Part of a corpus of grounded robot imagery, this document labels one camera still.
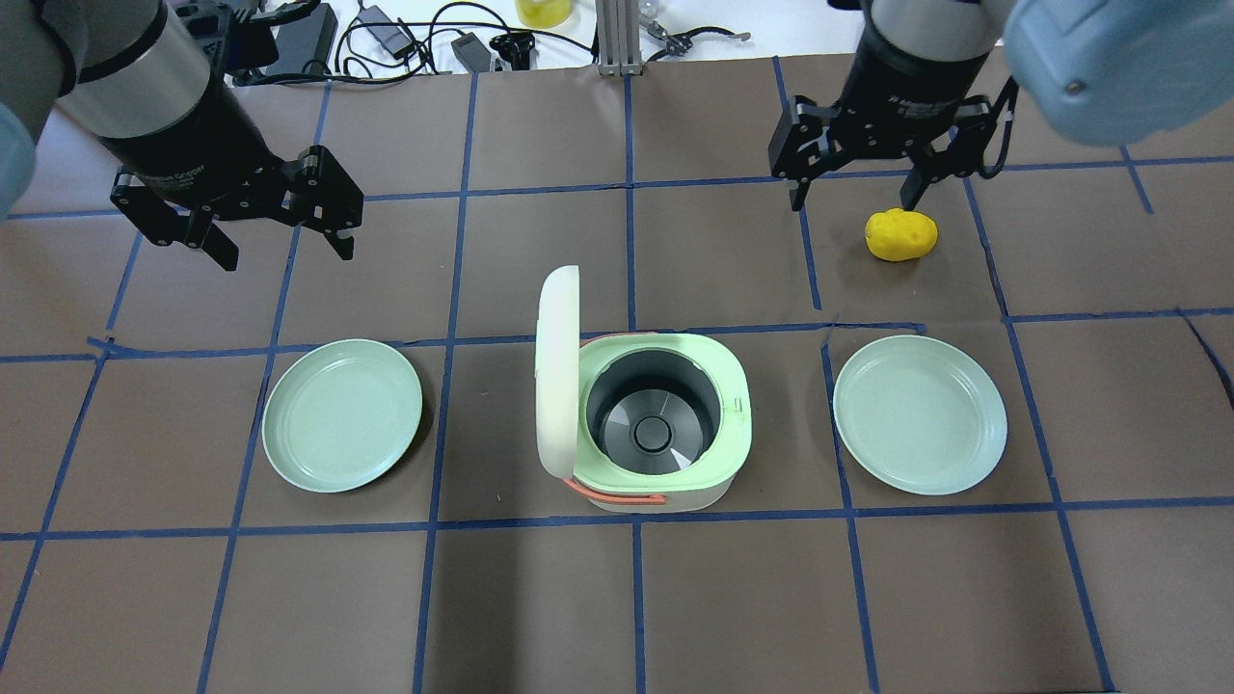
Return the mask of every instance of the white plate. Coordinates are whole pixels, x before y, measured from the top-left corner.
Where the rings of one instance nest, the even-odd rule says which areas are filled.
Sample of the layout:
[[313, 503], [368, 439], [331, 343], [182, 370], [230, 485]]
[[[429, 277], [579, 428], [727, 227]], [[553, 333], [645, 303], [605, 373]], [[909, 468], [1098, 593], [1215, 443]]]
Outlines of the white plate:
[[835, 425], [870, 474], [914, 494], [954, 494], [995, 469], [1007, 411], [990, 375], [964, 352], [896, 335], [853, 354], [835, 379]]
[[389, 345], [343, 340], [283, 374], [262, 415], [274, 470], [310, 491], [368, 484], [407, 451], [423, 395], [411, 363]]

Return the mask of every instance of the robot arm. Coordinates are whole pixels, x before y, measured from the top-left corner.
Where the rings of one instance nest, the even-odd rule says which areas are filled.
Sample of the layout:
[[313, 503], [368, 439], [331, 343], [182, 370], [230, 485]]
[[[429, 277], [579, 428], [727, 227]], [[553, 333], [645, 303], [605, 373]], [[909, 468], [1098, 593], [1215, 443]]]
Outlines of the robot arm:
[[[320, 144], [291, 162], [274, 156], [222, 82], [241, 25], [269, 38], [270, 23], [316, 2], [237, 17], [215, 2], [173, 12], [163, 0], [0, 1], [6, 57], [28, 63], [0, 83], [0, 148], [11, 149], [0, 188], [10, 196], [28, 185], [33, 141], [58, 96], [122, 163], [111, 200], [152, 243], [200, 248], [232, 270], [239, 251], [215, 222], [269, 217], [321, 232], [350, 259], [360, 189]], [[253, 36], [247, 43], [260, 44]], [[273, 42], [255, 53], [276, 57]], [[0, 199], [0, 211], [11, 203]]]
[[[833, 0], [865, 30], [832, 106], [797, 95], [768, 148], [800, 210], [810, 183], [854, 159], [908, 158], [901, 205], [949, 175], [992, 178], [982, 157], [1022, 84], [1065, 137], [1117, 146], [1181, 127], [1234, 94], [1234, 0]], [[997, 38], [1012, 79], [965, 96]], [[951, 128], [944, 151], [932, 142]]]

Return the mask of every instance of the yellow container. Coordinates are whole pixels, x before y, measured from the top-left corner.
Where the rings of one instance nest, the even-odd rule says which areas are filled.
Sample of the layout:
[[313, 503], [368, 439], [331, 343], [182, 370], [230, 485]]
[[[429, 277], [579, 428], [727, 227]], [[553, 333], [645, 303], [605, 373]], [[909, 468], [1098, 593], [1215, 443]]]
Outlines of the yellow container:
[[571, 0], [516, 0], [518, 21], [531, 28], [549, 28], [570, 16]]

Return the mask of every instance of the light green plate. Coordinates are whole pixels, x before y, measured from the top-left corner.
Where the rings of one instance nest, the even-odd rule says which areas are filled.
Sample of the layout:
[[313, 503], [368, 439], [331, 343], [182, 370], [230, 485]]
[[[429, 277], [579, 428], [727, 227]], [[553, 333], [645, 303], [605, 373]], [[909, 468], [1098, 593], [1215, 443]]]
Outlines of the light green plate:
[[995, 469], [1007, 411], [990, 375], [955, 347], [876, 340], [835, 379], [835, 426], [870, 474], [914, 494], [955, 494]]
[[262, 415], [262, 442], [283, 479], [310, 491], [344, 491], [399, 461], [422, 409], [420, 377], [402, 354], [371, 340], [343, 340], [283, 374]]

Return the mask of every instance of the yellow potato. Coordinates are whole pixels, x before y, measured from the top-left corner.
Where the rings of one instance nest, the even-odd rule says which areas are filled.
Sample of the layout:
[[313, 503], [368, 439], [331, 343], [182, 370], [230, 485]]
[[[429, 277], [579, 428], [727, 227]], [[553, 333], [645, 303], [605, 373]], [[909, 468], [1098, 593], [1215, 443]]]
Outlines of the yellow potato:
[[865, 222], [865, 245], [875, 258], [900, 262], [921, 258], [938, 243], [938, 225], [921, 212], [892, 207]]

